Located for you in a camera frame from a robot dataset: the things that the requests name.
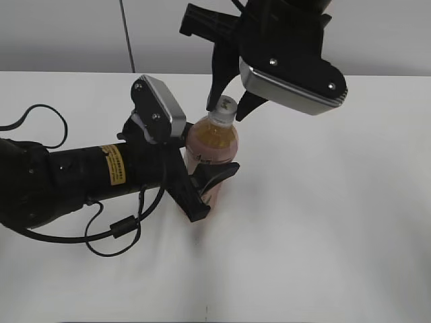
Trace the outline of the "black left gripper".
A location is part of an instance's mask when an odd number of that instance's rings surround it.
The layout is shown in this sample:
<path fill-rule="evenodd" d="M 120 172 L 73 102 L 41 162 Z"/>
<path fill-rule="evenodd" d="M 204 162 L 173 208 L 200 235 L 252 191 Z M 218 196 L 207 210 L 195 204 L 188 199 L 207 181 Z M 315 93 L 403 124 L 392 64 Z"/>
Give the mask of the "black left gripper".
<path fill-rule="evenodd" d="M 145 140 L 142 130 L 128 118 L 117 138 L 125 141 L 122 157 L 127 184 L 138 189 L 163 188 L 189 220 L 196 222 L 205 219 L 210 211 L 200 195 L 233 177 L 240 164 L 198 164 L 189 176 L 180 149 L 185 146 L 185 137 L 193 125 L 187 122 L 181 137 L 153 145 Z"/>

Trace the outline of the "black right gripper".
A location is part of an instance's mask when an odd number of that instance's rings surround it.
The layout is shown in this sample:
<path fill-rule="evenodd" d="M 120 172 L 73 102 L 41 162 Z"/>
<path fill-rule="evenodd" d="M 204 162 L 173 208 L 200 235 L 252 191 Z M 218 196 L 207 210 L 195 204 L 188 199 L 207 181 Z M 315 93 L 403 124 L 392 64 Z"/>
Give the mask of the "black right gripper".
<path fill-rule="evenodd" d="M 332 17 L 328 1 L 235 1 L 240 15 L 186 6 L 179 32 L 213 45 L 212 83 L 207 111 L 216 108 L 228 84 L 239 74 L 239 62 L 248 64 L 325 64 L 325 28 Z M 245 91 L 236 112 L 238 122 L 267 102 Z"/>

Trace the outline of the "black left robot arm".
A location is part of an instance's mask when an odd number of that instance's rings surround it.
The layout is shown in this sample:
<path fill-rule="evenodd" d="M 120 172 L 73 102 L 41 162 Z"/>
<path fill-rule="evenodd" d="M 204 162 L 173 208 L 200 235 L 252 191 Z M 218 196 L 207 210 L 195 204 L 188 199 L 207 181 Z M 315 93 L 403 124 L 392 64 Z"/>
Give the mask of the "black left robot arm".
<path fill-rule="evenodd" d="M 1 223 L 34 229 L 84 205 L 164 188 L 190 221 L 206 218 L 203 195 L 234 176 L 239 164 L 200 165 L 189 174 L 182 137 L 149 143 L 128 120 L 118 143 L 49 152 L 31 141 L 1 140 Z"/>

